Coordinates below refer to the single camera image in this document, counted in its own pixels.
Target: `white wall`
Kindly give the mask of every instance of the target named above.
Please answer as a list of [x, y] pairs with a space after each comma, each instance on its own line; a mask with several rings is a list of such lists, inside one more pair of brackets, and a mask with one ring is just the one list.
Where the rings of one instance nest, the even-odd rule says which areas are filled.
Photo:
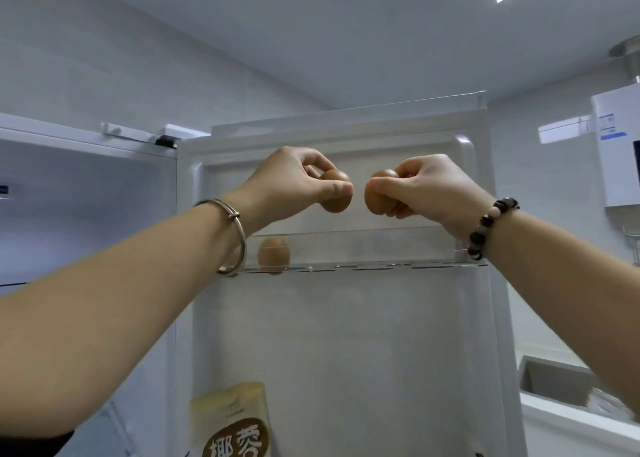
[[[612, 63], [490, 105], [498, 196], [632, 261], [620, 231], [620, 212], [604, 210], [600, 161], [593, 136], [540, 144], [538, 127], [591, 113], [591, 96], [628, 85], [623, 65]], [[514, 290], [510, 293], [516, 346], [524, 353], [575, 357]]]
[[0, 112], [148, 131], [327, 109], [115, 0], [0, 0]]

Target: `refrigerator door shelf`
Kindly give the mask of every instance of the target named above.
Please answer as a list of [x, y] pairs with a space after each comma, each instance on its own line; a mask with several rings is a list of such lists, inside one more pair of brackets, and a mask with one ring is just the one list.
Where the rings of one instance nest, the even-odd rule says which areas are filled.
[[[229, 264], [235, 263], [231, 258]], [[443, 227], [259, 235], [240, 273], [391, 270], [475, 264]]]

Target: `packaged food bag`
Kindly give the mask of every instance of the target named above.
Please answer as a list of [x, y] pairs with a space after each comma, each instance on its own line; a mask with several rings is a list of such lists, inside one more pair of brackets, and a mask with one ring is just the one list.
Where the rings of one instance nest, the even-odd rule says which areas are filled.
[[191, 403], [189, 457], [271, 457], [262, 383], [244, 383]]

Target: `beaded bracelet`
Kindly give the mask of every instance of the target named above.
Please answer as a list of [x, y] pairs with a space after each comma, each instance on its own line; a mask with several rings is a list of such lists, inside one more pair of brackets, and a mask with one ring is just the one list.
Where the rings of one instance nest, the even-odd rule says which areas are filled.
[[500, 201], [496, 201], [492, 208], [489, 208], [489, 213], [485, 214], [480, 219], [480, 224], [476, 228], [476, 231], [469, 235], [469, 249], [467, 250], [472, 260], [482, 260], [484, 258], [482, 249], [486, 243], [486, 236], [489, 233], [489, 229], [493, 226], [501, 214], [504, 214], [512, 209], [520, 209], [520, 205], [513, 198], [505, 198]]

